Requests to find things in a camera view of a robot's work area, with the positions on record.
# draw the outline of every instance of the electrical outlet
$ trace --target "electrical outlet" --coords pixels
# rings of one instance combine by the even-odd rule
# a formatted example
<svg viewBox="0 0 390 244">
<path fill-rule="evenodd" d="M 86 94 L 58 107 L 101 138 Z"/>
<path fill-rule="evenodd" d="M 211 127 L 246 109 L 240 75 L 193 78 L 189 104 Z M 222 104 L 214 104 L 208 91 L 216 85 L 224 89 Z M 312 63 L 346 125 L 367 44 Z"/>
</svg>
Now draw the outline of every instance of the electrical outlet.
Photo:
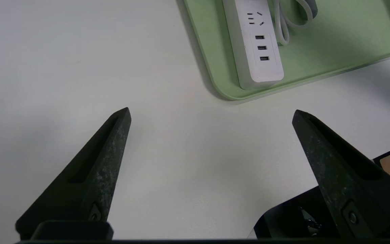
<svg viewBox="0 0 390 244">
<path fill-rule="evenodd" d="M 240 87 L 269 86 L 284 78 L 266 0 L 223 0 Z"/>
</svg>

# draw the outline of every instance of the wire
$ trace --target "wire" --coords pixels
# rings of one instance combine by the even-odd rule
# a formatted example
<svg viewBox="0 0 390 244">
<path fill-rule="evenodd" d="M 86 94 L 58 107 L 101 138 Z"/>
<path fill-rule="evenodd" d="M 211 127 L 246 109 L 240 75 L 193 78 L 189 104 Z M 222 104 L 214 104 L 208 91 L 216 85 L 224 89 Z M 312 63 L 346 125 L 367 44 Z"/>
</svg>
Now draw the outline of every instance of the wire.
<svg viewBox="0 0 390 244">
<path fill-rule="evenodd" d="M 279 37 L 279 42 L 285 46 L 290 41 L 290 34 L 288 32 L 288 26 L 293 29 L 306 29 L 312 22 L 312 11 L 311 7 L 305 0 L 296 0 L 306 12 L 308 20 L 303 25 L 297 25 L 285 15 L 284 10 L 281 6 L 280 0 L 273 0 L 275 8 L 275 27 L 277 31 L 277 36 Z"/>
</svg>

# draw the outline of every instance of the screw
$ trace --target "screw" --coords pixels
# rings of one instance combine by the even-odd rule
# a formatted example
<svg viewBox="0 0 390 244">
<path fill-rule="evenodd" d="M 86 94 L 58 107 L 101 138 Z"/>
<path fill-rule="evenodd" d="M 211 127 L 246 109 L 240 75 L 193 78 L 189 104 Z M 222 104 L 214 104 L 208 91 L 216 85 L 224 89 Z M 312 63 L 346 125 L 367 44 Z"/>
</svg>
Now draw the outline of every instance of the screw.
<svg viewBox="0 0 390 244">
<path fill-rule="evenodd" d="M 358 223 L 358 217 L 356 216 L 356 214 L 351 211 L 349 214 L 348 214 L 348 218 L 350 219 L 350 222 L 352 224 L 357 224 Z"/>
</svg>

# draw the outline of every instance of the black mount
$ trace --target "black mount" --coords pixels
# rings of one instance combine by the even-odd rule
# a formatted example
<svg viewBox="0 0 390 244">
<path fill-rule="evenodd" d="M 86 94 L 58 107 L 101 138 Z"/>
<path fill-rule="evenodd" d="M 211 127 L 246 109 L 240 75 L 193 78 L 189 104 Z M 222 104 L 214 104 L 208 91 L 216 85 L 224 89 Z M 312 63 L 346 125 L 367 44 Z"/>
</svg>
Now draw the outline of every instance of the black mount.
<svg viewBox="0 0 390 244">
<path fill-rule="evenodd" d="M 114 113 L 60 175 L 16 222 L 25 243 L 162 243 L 111 241 L 106 222 L 130 127 L 128 108 Z M 258 240 L 166 241 L 172 243 L 269 242 L 274 228 L 285 237 L 390 238 L 390 175 L 348 144 L 316 117 L 297 110 L 292 121 L 319 183 L 272 208 L 258 221 Z M 279 241 L 331 243 L 319 238 Z M 353 243 L 350 239 L 341 243 Z M 389 243 L 371 239 L 367 243 Z"/>
</svg>

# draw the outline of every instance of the white table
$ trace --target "white table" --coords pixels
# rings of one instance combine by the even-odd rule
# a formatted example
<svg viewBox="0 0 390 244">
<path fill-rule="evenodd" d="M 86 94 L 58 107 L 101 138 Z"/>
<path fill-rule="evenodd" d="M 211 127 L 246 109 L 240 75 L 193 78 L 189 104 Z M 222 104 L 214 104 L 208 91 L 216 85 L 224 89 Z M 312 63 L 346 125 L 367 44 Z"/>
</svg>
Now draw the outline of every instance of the white table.
<svg viewBox="0 0 390 244">
<path fill-rule="evenodd" d="M 0 243 L 114 111 L 132 125 L 114 238 L 246 238 L 316 180 L 308 111 L 370 159 L 390 150 L 390 60 L 251 101 L 212 89 L 182 2 L 0 1 Z"/>
</svg>

